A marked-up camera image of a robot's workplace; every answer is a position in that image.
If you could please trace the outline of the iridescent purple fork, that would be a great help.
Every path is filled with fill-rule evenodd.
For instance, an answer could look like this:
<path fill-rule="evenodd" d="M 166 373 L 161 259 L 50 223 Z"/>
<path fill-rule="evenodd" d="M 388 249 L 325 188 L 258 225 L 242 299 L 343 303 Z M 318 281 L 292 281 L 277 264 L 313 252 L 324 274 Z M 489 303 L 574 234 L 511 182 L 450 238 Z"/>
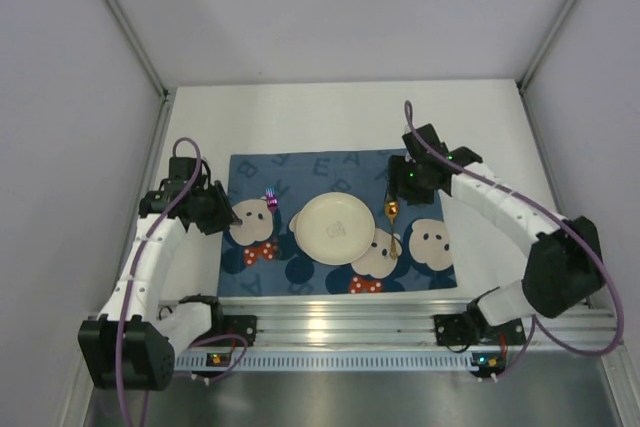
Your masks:
<path fill-rule="evenodd" d="M 279 259 L 281 256 L 281 250 L 279 246 L 279 231 L 280 231 L 280 213 L 279 213 L 279 202 L 276 197 L 275 189 L 273 187 L 268 187 L 265 190 L 266 204 L 267 209 L 271 213 L 272 217 L 272 234 L 271 234 L 271 244 L 273 247 L 274 258 Z"/>

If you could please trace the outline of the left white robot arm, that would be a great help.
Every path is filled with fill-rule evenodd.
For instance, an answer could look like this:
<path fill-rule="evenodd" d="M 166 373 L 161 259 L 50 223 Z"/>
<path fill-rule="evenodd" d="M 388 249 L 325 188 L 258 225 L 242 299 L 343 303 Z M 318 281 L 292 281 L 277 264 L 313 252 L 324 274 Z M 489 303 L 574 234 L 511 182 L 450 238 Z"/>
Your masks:
<path fill-rule="evenodd" d="M 224 316 L 212 295 L 187 295 L 164 319 L 158 311 L 169 268 L 189 228 L 208 236 L 239 222 L 205 161 L 170 159 L 167 178 L 139 202 L 134 241 L 113 293 L 78 332 L 96 388 L 164 390 L 176 358 L 199 338 L 220 334 Z"/>

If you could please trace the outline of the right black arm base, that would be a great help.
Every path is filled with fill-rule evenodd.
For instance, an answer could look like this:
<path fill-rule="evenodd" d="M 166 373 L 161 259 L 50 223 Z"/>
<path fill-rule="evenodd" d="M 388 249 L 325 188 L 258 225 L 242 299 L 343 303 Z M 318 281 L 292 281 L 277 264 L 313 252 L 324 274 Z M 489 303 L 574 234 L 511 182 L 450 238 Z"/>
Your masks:
<path fill-rule="evenodd" d="M 478 306 L 479 298 L 472 300 L 461 313 L 433 316 L 436 344 L 454 353 L 480 345 L 520 346 L 525 343 L 523 323 L 510 320 L 490 326 Z"/>

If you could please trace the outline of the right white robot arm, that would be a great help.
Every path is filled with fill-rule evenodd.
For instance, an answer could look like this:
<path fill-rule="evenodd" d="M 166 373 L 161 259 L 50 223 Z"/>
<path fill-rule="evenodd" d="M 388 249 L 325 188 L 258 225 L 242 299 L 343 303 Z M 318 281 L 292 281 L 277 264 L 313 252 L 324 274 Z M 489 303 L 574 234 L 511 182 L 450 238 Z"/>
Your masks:
<path fill-rule="evenodd" d="M 403 137 L 406 153 L 389 160 L 389 199 L 431 203 L 438 192 L 466 204 L 505 234 L 526 257 L 522 279 L 483 293 L 467 307 L 483 326 L 541 315 L 556 318 L 605 284 L 595 225 L 569 220 L 520 199 L 467 147 L 449 150 L 426 124 Z"/>

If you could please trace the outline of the gold spoon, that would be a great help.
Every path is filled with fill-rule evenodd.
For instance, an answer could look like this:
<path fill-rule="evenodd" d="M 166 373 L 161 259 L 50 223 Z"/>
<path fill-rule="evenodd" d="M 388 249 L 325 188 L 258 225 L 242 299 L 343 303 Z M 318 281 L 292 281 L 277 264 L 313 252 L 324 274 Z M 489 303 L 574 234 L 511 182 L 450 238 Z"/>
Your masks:
<path fill-rule="evenodd" d="M 385 216 L 390 222 L 390 257 L 393 260 L 398 258 L 397 239 L 395 237 L 395 220 L 399 213 L 398 203 L 395 200 L 385 202 Z"/>

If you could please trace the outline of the cream round plate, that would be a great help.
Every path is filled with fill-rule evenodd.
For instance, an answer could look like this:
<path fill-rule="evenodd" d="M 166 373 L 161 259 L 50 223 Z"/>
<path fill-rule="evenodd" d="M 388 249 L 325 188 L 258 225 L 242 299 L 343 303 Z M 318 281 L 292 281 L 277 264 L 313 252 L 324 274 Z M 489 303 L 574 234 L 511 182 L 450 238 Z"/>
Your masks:
<path fill-rule="evenodd" d="M 373 214 L 359 198 L 329 192 L 309 200 L 291 219 L 290 229 L 300 250 L 329 266 L 349 264 L 362 257 L 373 242 Z"/>

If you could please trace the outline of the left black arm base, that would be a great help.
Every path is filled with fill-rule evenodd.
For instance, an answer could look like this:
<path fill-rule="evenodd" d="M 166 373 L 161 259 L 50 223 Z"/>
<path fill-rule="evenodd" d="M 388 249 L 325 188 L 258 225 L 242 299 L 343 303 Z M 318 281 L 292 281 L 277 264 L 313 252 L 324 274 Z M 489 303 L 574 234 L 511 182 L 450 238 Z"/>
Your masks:
<path fill-rule="evenodd" d="M 204 346 L 213 345 L 213 337 L 236 334 L 249 346 L 253 346 L 257 335 L 257 317 L 255 315 L 230 314 L 223 310 L 216 296 L 196 294 L 183 297 L 175 307 L 163 307 L 168 314 L 161 320 L 176 321 L 186 325 L 191 332 L 197 333 L 193 342 Z"/>

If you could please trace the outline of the blue cartoon placemat cloth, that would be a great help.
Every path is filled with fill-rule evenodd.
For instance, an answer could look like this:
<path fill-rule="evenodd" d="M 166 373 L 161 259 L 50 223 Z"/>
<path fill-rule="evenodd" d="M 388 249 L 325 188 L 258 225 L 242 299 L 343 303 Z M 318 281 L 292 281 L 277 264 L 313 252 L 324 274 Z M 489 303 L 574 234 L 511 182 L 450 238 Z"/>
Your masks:
<path fill-rule="evenodd" d="M 382 294 L 453 289 L 439 200 L 384 212 L 388 164 L 401 149 L 235 154 L 221 297 Z"/>

